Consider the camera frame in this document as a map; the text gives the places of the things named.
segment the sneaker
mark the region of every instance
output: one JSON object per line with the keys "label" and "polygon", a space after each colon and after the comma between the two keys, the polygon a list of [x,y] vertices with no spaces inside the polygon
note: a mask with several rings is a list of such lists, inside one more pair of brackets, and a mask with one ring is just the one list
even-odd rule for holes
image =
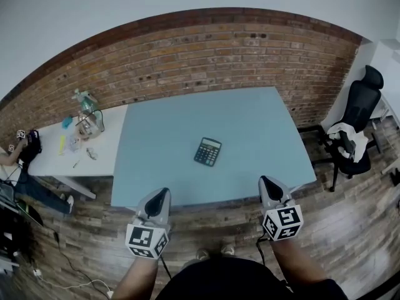
{"label": "sneaker", "polygon": [[224,256],[233,256],[235,254],[235,248],[232,244],[227,244],[221,248],[221,254]]}
{"label": "sneaker", "polygon": [[73,206],[74,206],[74,197],[69,196],[67,199],[67,203],[69,204],[69,213],[73,211]]}
{"label": "sneaker", "polygon": [[207,260],[210,258],[210,254],[208,253],[207,250],[205,249],[198,249],[197,253],[196,253],[196,259],[203,261],[203,260]]}

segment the black sleeve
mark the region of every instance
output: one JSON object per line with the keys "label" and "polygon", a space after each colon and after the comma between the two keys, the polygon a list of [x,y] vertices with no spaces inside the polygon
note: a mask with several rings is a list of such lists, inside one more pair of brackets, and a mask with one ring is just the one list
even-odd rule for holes
{"label": "black sleeve", "polygon": [[293,288],[295,295],[304,295],[307,299],[348,300],[343,290],[332,279]]}

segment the calculator screen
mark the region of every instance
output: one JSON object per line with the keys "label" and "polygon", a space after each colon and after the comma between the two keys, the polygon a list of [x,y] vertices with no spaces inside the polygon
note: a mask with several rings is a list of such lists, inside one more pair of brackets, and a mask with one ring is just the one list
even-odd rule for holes
{"label": "calculator screen", "polygon": [[214,147],[217,147],[217,148],[221,147],[221,145],[219,143],[212,142],[212,141],[207,140],[207,139],[203,139],[202,143],[203,144],[207,144],[208,146],[214,146]]}

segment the brick arch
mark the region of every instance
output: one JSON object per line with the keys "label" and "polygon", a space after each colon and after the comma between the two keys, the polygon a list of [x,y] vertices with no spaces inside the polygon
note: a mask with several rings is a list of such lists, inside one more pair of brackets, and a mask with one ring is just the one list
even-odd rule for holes
{"label": "brick arch", "polygon": [[193,92],[276,86],[298,126],[323,119],[361,36],[310,17],[248,8],[174,12],[123,24],[63,51],[0,102],[1,146],[17,129],[75,115],[75,88],[110,108]]}

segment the blue object on table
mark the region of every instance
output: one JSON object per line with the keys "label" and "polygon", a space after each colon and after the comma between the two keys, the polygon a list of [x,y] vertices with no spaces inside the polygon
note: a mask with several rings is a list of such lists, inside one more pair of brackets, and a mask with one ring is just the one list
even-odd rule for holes
{"label": "blue object on table", "polygon": [[62,120],[62,128],[67,129],[68,126],[73,122],[73,117],[68,116],[64,120]]}
{"label": "blue object on table", "polygon": [[[203,137],[223,143],[213,167],[193,159]],[[167,187],[174,206],[258,195],[258,179],[293,188],[316,180],[274,87],[188,94],[130,104],[119,140],[111,204],[134,207]]]}

